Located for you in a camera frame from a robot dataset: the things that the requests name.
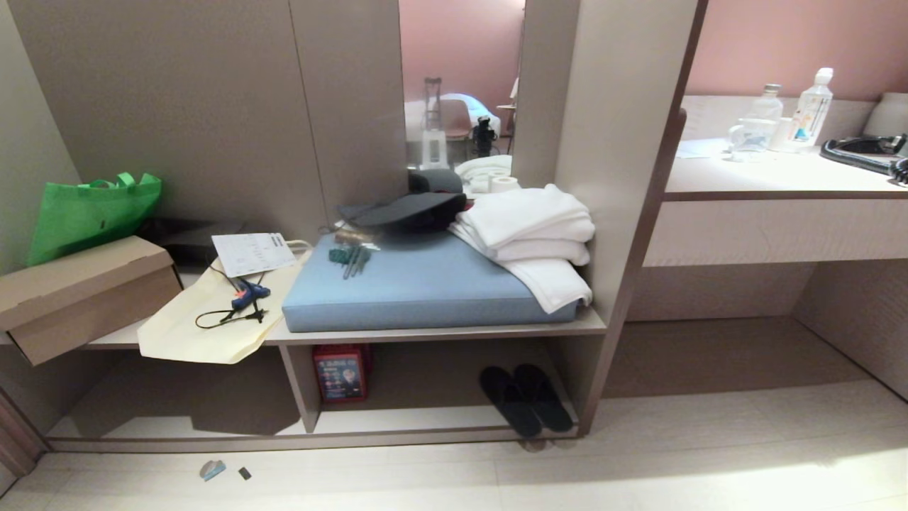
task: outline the chair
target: chair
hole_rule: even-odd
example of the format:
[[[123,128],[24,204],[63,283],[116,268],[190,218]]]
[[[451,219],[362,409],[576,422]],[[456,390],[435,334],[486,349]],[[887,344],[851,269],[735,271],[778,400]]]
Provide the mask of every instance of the chair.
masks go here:
[[[456,99],[442,99],[440,111],[445,138],[448,142],[460,141],[464,161],[469,160],[469,136],[473,132],[473,123],[469,120],[467,104]]]

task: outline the cardboard box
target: cardboard box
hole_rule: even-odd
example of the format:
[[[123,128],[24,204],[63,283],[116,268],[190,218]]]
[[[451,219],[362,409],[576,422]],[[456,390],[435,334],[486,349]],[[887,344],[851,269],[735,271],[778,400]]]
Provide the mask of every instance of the cardboard box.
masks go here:
[[[0,330],[36,366],[151,316],[182,288],[167,252],[131,236],[0,276]]]

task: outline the tiled floor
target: tiled floor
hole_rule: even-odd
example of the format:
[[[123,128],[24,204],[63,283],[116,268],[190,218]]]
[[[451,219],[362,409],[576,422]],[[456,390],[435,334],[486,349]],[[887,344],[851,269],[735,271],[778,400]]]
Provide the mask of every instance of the tiled floor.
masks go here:
[[[750,356],[767,366],[742,370],[760,390],[717,392],[727,369],[720,377],[702,365],[711,385],[702,394],[640,396],[639,381],[616,376],[609,392],[623,388],[631,397],[605,399],[595,432],[578,441],[54,454],[0,499],[0,510],[908,511],[908,405],[809,336],[795,346],[756,344]],[[812,355],[801,359],[804,367],[773,365],[778,358],[769,352],[779,350]],[[650,350],[662,354],[650,358],[640,355],[646,351],[634,354],[632,367],[618,362],[616,374],[665,367],[656,360],[663,350]],[[793,383],[785,374],[810,371],[812,362],[824,368],[808,379]],[[787,386],[773,388],[773,374]],[[702,385],[679,378],[679,385]],[[228,470],[204,483],[198,469],[213,457]],[[252,479],[240,478],[241,466]]]

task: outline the seat cushion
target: seat cushion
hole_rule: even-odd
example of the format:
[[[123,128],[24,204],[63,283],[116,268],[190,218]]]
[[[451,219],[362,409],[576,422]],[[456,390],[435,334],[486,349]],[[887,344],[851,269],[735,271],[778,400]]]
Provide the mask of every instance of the seat cushion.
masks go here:
[[[385,239],[362,273],[328,260],[324,236],[283,303],[291,332],[519,325],[572,321],[577,304],[546,314],[526,286],[448,232]]]

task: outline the slipper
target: slipper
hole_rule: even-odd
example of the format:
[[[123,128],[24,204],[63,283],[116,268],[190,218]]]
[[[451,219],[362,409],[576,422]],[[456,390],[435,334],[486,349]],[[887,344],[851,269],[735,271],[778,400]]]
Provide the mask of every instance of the slipper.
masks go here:
[[[486,367],[479,375],[479,384],[486,396],[505,417],[514,431],[531,438],[542,431],[539,419],[533,414],[514,378],[501,367]]]
[[[529,406],[548,429],[558,433],[570,431],[574,421],[561,405],[561,399],[546,373],[532,364],[523,364],[514,369],[514,380]]]

